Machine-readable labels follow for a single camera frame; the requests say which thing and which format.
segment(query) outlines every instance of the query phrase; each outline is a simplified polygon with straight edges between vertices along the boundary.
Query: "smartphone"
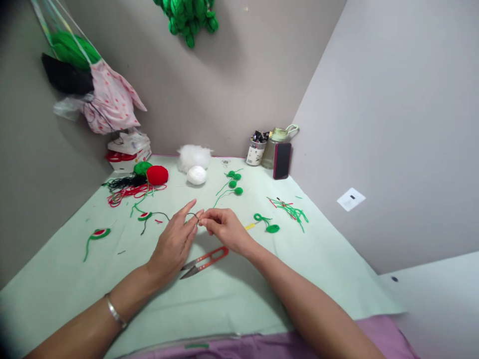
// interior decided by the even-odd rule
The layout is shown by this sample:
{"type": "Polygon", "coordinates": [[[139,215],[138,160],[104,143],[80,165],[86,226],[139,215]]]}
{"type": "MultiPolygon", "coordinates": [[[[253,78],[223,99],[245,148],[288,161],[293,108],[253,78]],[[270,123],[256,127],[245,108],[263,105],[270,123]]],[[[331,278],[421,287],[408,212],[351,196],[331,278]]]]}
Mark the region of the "smartphone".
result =
{"type": "Polygon", "coordinates": [[[274,170],[275,180],[284,180],[289,176],[289,164],[291,163],[291,143],[276,144],[274,149],[274,170]]]}

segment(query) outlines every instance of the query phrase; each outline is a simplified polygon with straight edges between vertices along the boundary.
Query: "red-handled scissors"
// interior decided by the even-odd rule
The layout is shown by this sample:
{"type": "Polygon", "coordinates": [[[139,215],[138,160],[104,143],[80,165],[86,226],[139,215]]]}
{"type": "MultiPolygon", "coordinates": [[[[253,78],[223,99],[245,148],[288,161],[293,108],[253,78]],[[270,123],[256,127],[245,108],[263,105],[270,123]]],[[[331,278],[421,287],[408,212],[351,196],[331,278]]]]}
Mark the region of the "red-handled scissors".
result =
{"type": "Polygon", "coordinates": [[[180,279],[185,279],[185,278],[188,278],[188,277],[191,277],[192,275],[195,275],[199,272],[201,272],[203,269],[206,269],[208,268],[209,266],[211,266],[212,264],[218,262],[220,259],[226,257],[229,253],[229,249],[227,249],[226,247],[220,247],[218,249],[215,249],[213,252],[210,252],[210,253],[207,253],[205,254],[204,256],[201,256],[200,258],[197,258],[197,259],[194,259],[192,260],[191,262],[185,264],[183,266],[183,268],[181,270],[187,270],[189,269],[188,272],[186,272],[186,274],[181,277],[180,279]],[[219,257],[216,257],[214,258],[213,257],[213,254],[219,252],[219,251],[223,251],[223,254],[219,257]],[[204,261],[205,259],[209,258],[210,261],[208,263],[205,263],[199,267],[196,266],[197,263],[201,262],[201,261],[204,261]]]}

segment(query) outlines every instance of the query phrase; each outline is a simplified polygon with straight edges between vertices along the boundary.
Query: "black bag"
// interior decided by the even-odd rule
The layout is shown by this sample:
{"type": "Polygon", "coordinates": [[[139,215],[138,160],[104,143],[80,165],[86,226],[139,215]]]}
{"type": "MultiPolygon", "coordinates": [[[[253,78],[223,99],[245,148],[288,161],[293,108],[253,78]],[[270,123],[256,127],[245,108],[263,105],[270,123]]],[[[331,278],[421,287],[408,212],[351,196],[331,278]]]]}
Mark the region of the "black bag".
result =
{"type": "Polygon", "coordinates": [[[93,77],[90,72],[81,71],[75,66],[45,53],[41,55],[41,62],[49,82],[58,91],[66,94],[86,95],[94,90],[93,77]]]}

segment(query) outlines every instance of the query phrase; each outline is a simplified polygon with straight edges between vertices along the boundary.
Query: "electrical outlet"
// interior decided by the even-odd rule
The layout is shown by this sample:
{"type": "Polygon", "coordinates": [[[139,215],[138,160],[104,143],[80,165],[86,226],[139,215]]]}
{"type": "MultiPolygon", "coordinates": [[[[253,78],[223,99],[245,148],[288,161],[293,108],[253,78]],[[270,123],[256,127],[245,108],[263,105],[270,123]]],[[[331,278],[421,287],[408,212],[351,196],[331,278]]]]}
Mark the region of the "electrical outlet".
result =
{"type": "Polygon", "coordinates": [[[349,212],[358,204],[366,199],[361,193],[359,193],[354,188],[350,188],[345,194],[343,194],[339,199],[338,203],[349,212]]]}

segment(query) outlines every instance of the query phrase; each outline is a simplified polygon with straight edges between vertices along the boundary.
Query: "pink fabric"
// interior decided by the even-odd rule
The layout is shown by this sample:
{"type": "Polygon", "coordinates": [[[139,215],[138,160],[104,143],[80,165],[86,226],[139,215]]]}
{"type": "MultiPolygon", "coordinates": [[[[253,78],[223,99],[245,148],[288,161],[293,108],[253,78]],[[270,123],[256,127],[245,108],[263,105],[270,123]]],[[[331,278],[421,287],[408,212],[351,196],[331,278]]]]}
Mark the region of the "pink fabric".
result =
{"type": "MultiPolygon", "coordinates": [[[[388,316],[356,321],[387,359],[419,359],[388,316]]],[[[176,346],[132,354],[129,359],[317,359],[298,332],[205,341],[208,348],[176,346]]]]}
{"type": "Polygon", "coordinates": [[[83,114],[93,132],[106,135],[140,123],[133,113],[133,104],[146,111],[135,89],[119,73],[101,59],[91,65],[94,99],[83,106],[83,114]]]}

